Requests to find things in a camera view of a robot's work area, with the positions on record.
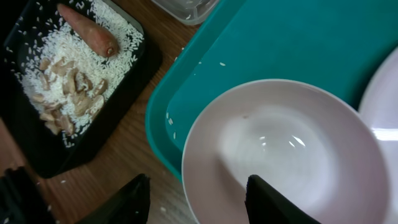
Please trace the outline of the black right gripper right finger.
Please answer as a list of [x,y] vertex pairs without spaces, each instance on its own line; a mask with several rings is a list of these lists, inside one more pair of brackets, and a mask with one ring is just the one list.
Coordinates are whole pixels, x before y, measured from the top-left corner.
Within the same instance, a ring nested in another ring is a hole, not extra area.
[[244,203],[250,224],[320,224],[258,175],[248,177]]

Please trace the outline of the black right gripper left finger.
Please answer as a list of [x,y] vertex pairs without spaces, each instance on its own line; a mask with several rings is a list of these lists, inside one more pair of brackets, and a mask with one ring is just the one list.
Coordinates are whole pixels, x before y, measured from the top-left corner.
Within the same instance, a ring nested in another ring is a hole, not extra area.
[[150,209],[150,178],[139,174],[79,224],[146,224]]

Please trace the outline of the pink bowl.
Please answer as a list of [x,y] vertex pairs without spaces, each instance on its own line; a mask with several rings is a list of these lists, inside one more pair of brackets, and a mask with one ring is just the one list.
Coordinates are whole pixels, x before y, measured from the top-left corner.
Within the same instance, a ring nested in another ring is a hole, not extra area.
[[372,132],[350,105],[306,83],[236,86],[193,123],[182,182],[198,223],[247,223],[253,174],[320,223],[387,217],[390,181]]

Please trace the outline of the rice and food scraps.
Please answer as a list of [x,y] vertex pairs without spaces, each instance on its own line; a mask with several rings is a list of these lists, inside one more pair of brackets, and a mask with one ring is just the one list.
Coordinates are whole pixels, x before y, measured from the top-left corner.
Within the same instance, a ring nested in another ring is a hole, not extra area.
[[52,133],[62,134],[65,147],[75,145],[100,108],[137,61],[144,36],[104,1],[90,1],[95,22],[116,36],[121,50],[109,59],[96,55],[63,19],[48,35],[38,34],[39,46],[25,43],[27,58],[4,63],[22,85]]

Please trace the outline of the large white plate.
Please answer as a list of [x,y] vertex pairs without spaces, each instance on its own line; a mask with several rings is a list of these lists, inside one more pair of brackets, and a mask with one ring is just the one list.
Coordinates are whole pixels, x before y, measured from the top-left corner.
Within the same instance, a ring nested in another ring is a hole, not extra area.
[[378,140],[387,165],[391,199],[385,222],[397,224],[397,49],[373,75],[359,114]]

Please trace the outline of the orange carrot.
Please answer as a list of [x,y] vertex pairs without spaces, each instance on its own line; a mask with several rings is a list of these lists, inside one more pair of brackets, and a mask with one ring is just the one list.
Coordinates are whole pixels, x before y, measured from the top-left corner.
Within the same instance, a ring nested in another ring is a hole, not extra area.
[[118,54],[118,42],[109,30],[64,4],[58,3],[57,10],[71,28],[97,55],[109,58]]

